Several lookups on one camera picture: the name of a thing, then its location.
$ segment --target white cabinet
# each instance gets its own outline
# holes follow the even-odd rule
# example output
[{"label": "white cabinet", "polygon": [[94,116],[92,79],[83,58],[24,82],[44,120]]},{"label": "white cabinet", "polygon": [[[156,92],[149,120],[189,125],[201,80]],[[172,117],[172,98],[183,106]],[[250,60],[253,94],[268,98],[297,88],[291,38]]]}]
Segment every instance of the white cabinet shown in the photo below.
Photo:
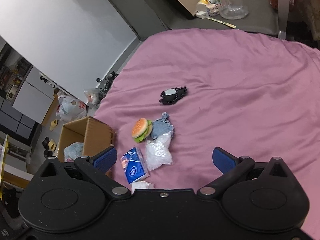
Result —
[{"label": "white cabinet", "polygon": [[32,120],[42,123],[51,103],[50,97],[25,81],[12,107]]},{"label": "white cabinet", "polygon": [[29,72],[26,81],[34,86],[36,89],[40,90],[42,93],[47,95],[49,98],[54,99],[53,92],[54,89],[49,86],[48,84],[44,83],[43,80],[40,79],[41,74],[38,69],[32,67],[31,71]]}]

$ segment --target tissue packet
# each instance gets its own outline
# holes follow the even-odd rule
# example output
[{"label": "tissue packet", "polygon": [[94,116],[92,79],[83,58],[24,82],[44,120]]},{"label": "tissue packet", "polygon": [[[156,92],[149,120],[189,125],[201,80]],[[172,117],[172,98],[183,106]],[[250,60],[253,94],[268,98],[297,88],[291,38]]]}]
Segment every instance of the tissue packet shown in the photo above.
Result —
[{"label": "tissue packet", "polygon": [[149,177],[139,148],[133,147],[120,158],[120,161],[129,184]]}]

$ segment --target sesame seed bun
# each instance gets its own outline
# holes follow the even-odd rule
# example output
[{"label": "sesame seed bun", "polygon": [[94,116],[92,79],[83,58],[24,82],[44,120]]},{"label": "sesame seed bun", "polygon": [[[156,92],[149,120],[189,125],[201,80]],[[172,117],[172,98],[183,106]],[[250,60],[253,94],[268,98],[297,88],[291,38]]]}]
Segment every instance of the sesame seed bun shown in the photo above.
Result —
[{"label": "sesame seed bun", "polygon": [[131,135],[133,138],[137,138],[142,135],[148,128],[148,121],[145,118],[139,119],[132,128]]}]

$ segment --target pink fabric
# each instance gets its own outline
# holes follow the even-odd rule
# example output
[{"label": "pink fabric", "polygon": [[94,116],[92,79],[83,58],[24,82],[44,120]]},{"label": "pink fabric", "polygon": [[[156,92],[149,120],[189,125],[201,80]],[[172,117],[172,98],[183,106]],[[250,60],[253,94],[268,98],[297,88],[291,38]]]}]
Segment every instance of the pink fabric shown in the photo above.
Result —
[{"label": "pink fabric", "polygon": [[[221,175],[212,150],[257,162],[284,158],[310,199],[303,229],[320,238],[320,52],[297,42],[240,30],[176,30],[148,38],[133,55],[95,117],[117,132],[118,159],[133,146],[141,117],[170,114],[174,164],[150,172],[156,188],[193,188]],[[175,105],[160,93],[187,85]],[[116,181],[131,188],[119,160]]]}]

